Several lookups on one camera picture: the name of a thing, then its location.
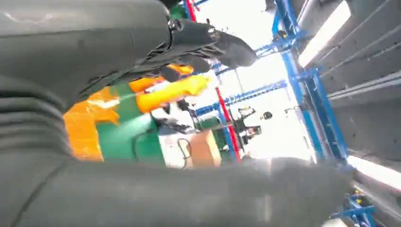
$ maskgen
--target blue metal beam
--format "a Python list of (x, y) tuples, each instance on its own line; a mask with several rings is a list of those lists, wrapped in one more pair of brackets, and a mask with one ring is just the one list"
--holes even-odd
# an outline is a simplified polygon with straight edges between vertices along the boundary
[(194, 4), (194, 6), (199, 6), (200, 4), (203, 4), (203, 3), (207, 2), (207, 1), (209, 1), (209, 0), (200, 0), (200, 1), (197, 1), (197, 2)]
[[(234, 96), (225, 98), (224, 102), (227, 105), (232, 105), (232, 104), (239, 103), (239, 102), (242, 102), (242, 101), (257, 97), (257, 96), (264, 95), (264, 94), (266, 94), (268, 92), (271, 92), (273, 90), (277, 90), (277, 89), (280, 89), (280, 88), (284, 88), (284, 87), (287, 87), (287, 84), (286, 84), (286, 82), (284, 80), (281, 80), (281, 81), (278, 81), (276, 83), (269, 84), (269, 85), (263, 86), (261, 88), (252, 90), (252, 91), (248, 91), (248, 92), (245, 92), (245, 93), (242, 93), (242, 94), (238, 94), (238, 95), (234, 95)], [(218, 107), (219, 107), (219, 104), (216, 102), (216, 103), (213, 103), (211, 105), (208, 105), (208, 106), (201, 107), (201, 108), (197, 109), (196, 110), (196, 114), (198, 116), (201, 116), (201, 115), (210, 113), (210, 112), (212, 112), (214, 110), (217, 110)]]

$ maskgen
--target ceiling light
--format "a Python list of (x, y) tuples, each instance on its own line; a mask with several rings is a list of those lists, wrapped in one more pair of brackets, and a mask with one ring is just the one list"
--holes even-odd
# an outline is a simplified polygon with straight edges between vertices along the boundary
[(348, 163), (361, 173), (401, 190), (401, 173), (355, 156), (349, 156)]
[(348, 3), (344, 0), (329, 16), (314, 38), (309, 42), (304, 52), (299, 56), (299, 64), (305, 67), (350, 17), (351, 11), (349, 10)]

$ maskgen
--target blue metal structure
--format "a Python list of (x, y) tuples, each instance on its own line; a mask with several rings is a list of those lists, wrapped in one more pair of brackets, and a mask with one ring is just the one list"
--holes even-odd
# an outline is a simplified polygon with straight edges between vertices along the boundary
[[(273, 90), (277, 90), (280, 88), (284, 88), (284, 87), (287, 87), (287, 83), (284, 80), (281, 80), (279, 82), (269, 84), (269, 85), (263, 86), (261, 88), (252, 90), (252, 91), (248, 91), (248, 92), (245, 92), (242, 94), (238, 94), (235, 96), (225, 98), (224, 102), (226, 103), (226, 105), (232, 105), (232, 104), (239, 103), (239, 102), (251, 99), (251, 98), (255, 98), (257, 96), (264, 95), (268, 92), (271, 92)], [(215, 102), (211, 105), (197, 109), (196, 114), (198, 116), (201, 116), (201, 115), (210, 113), (210, 112), (218, 110), (218, 109), (219, 109), (219, 103)]]
[[(226, 118), (224, 117), (224, 114), (221, 111), (221, 107), (220, 107), (220, 105), (218, 103), (217, 103), (217, 106), (216, 106), (216, 110), (218, 111), (218, 117), (220, 119), (220, 123), (222, 125), (227, 125)], [(226, 142), (227, 142), (227, 145), (228, 145), (228, 150), (230, 151), (231, 158), (233, 160), (235, 160), (234, 145), (233, 145), (233, 142), (231, 141), (231, 138), (230, 138), (230, 132), (228, 131), (227, 127), (223, 128), (223, 132), (224, 132), (224, 137), (226, 138)]]
[(375, 227), (375, 221), (372, 213), (376, 211), (374, 206), (361, 206), (358, 201), (363, 195), (355, 194), (348, 197), (347, 210), (343, 210), (332, 214), (331, 218), (348, 217), (351, 219), (355, 226), (358, 227)]
[[(299, 27), (289, 0), (275, 0), (275, 3), (277, 11), (272, 28), (273, 35), (277, 34), (280, 25), (288, 35), (298, 34)], [(281, 55), (288, 71), (289, 83), (294, 90), (298, 104), (301, 105), (304, 102), (305, 96), (309, 96), (312, 101), (312, 110), (304, 110), (302, 115), (311, 140), (315, 145), (317, 158), (335, 158), (341, 163), (346, 163), (348, 157), (347, 145), (320, 80), (319, 70), (311, 69), (305, 71), (299, 67), (291, 51), (284, 52)], [(316, 113), (317, 122), (312, 120), (310, 112)], [(317, 136), (317, 127), (320, 127), (320, 131), (323, 132), (323, 139)], [(329, 152), (323, 152), (324, 146), (329, 148)], [(349, 196), (348, 204), (343, 211), (333, 214), (332, 218), (348, 217), (356, 227), (375, 227), (372, 216), (375, 208), (374, 206), (361, 206), (357, 202), (360, 196), (359, 194)]]

